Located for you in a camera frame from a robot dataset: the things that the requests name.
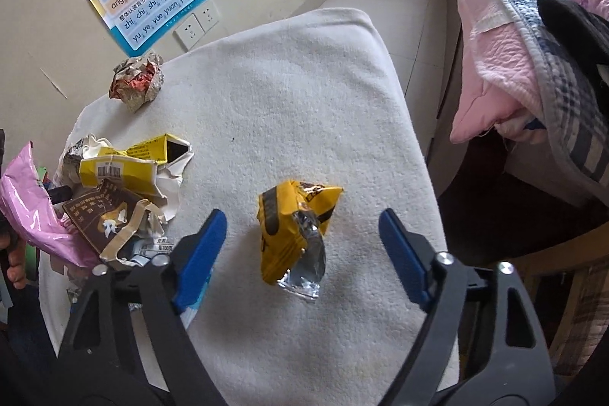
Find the white blanket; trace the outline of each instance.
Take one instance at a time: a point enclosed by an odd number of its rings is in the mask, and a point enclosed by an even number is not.
[[[168,235],[196,232],[213,208],[228,236],[188,333],[231,406],[373,406],[398,373],[424,314],[378,235],[392,207],[445,248],[434,193],[391,58],[368,16],[319,10],[218,40],[163,66],[158,98],[130,115],[99,98],[68,143],[94,133],[118,148],[171,132],[191,142],[182,205]],[[306,303],[260,275],[259,193],[284,179],[345,191],[326,237],[321,296]],[[41,261],[41,307],[56,349],[66,281]],[[163,385],[141,315],[151,383]],[[444,385],[455,383],[455,358]]]

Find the electrical outlet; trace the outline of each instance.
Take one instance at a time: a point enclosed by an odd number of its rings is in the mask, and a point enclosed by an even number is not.
[[[211,30],[211,28],[220,21],[220,13],[218,13],[213,1],[206,2],[199,8],[197,19],[199,19],[199,23],[201,23],[205,33]]]
[[[174,33],[180,39],[184,49],[189,51],[193,48],[195,43],[199,42],[201,37],[205,34],[205,30],[203,30],[197,17],[194,16],[193,13],[190,13],[182,24],[174,30]]]

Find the pink plastic bag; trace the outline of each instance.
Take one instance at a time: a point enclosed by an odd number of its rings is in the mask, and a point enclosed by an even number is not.
[[[99,256],[78,234],[63,227],[45,188],[38,183],[28,143],[0,178],[0,210],[13,229],[31,245],[79,267],[97,265]]]

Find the pink bed sheet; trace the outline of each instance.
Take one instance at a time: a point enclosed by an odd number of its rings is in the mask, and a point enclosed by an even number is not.
[[[464,54],[459,109],[450,140],[461,143],[491,127],[515,141],[542,142],[527,130],[543,109],[533,61],[501,0],[457,0]]]

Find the human hand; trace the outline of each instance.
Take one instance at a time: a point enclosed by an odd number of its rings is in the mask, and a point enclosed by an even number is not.
[[[10,246],[10,235],[0,234],[0,250],[6,250]],[[21,238],[17,240],[16,246],[8,251],[8,280],[13,283],[15,289],[23,289],[26,286],[26,242]]]

